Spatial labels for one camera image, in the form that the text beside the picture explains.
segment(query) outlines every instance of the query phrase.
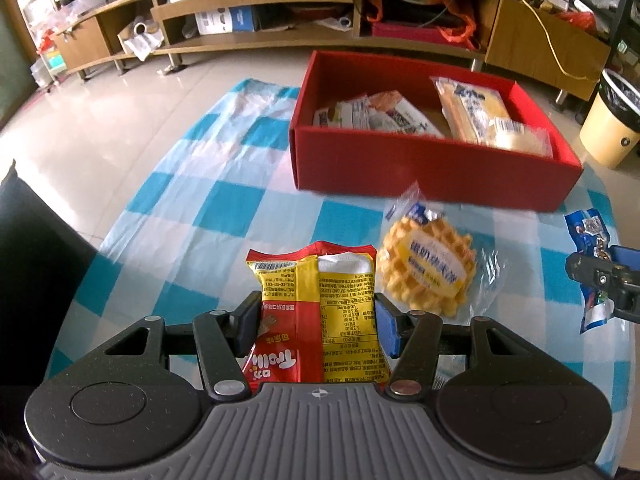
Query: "black chair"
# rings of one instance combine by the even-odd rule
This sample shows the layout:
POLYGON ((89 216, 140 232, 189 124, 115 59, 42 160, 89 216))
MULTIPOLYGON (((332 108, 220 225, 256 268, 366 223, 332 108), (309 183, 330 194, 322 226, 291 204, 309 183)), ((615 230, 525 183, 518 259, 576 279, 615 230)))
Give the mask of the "black chair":
POLYGON ((29 442, 24 405, 95 249, 18 177, 0 184, 0 431, 29 442))

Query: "tablecloth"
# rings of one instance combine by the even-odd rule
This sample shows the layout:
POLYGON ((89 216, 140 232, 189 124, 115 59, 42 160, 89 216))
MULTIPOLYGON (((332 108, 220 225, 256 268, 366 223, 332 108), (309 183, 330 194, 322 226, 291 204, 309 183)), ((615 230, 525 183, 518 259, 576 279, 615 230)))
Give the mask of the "tablecloth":
MULTIPOLYGON (((249 249, 286 253, 316 240, 379 243, 383 212, 393 199, 296 190, 288 127, 298 91, 244 80, 172 147, 84 277, 49 375, 149 314, 173 324, 214 308, 232 310, 259 288, 244 262, 249 249)), ((583 375, 609 399, 612 428, 598 464, 612 472, 630 418, 633 330, 615 319, 580 335, 580 290, 564 273, 574 245, 563 215, 592 206, 616 243, 606 190, 589 166, 556 213, 468 206, 472 224, 463 214, 453 223, 510 261, 508 279, 486 315, 583 375)), ((450 210, 453 216, 456 211, 450 210)), ((200 382, 194 357, 172 358, 171 370, 200 382)))

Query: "blue wrapper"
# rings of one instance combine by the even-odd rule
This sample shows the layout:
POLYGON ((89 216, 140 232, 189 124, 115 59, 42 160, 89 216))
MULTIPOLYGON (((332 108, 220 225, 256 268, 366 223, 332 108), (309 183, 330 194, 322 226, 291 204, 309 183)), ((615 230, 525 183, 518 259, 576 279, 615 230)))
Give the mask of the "blue wrapper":
MULTIPOLYGON (((569 234, 579 253, 611 261, 609 231, 597 209, 575 211, 564 217, 569 234)), ((604 325, 613 314, 613 301, 606 292, 590 286, 580 286, 584 297, 584 315, 580 333, 604 325)))

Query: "red box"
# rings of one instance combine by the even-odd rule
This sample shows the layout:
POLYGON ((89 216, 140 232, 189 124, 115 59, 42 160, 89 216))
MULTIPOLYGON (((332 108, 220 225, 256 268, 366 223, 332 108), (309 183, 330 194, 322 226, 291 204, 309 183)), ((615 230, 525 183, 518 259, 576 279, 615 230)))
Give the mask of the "red box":
POLYGON ((430 200, 556 211, 582 174, 569 144, 517 83, 395 56, 315 51, 289 143, 296 187, 325 193, 399 196, 418 181, 430 200), (499 91, 512 119, 549 132, 553 159, 450 139, 312 126, 318 108, 386 90, 398 90, 422 110, 440 109, 431 76, 499 91))
POLYGON ((466 40, 462 43, 454 43, 453 41, 445 40, 444 36, 435 27, 408 27, 407 25, 398 25, 397 23, 377 22, 371 24, 371 35, 380 36, 382 38, 423 41, 425 43, 436 43, 440 45, 468 48, 469 50, 477 50, 477 47, 474 46, 471 40, 466 40))

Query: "yellow cable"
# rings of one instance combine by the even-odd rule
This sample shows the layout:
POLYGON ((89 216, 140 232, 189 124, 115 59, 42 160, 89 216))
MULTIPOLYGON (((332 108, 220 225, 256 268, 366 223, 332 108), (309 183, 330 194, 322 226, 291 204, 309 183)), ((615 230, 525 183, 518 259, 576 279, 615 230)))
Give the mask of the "yellow cable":
POLYGON ((554 46, 551 43, 551 37, 549 36, 548 30, 546 30, 545 24, 542 23, 542 20, 540 19, 540 16, 536 12, 536 9, 531 7, 527 0, 520 0, 520 1, 527 6, 527 9, 529 9, 531 12, 533 12, 533 15, 538 20, 538 23, 540 24, 540 27, 542 27, 542 30, 545 31, 546 42, 549 44, 549 48, 551 49, 551 53, 554 55, 554 59, 556 60, 556 65, 558 65, 558 68, 560 69, 560 72, 562 72, 562 74, 564 74, 565 76, 570 77, 571 79, 578 80, 578 81, 598 82, 599 81, 598 79, 591 79, 591 78, 589 78, 587 76, 583 76, 583 75, 581 75, 581 76, 574 75, 574 74, 571 74, 571 73, 567 72, 564 69, 564 67, 560 63, 560 60, 558 59, 558 54, 556 54, 556 50, 554 49, 554 46))

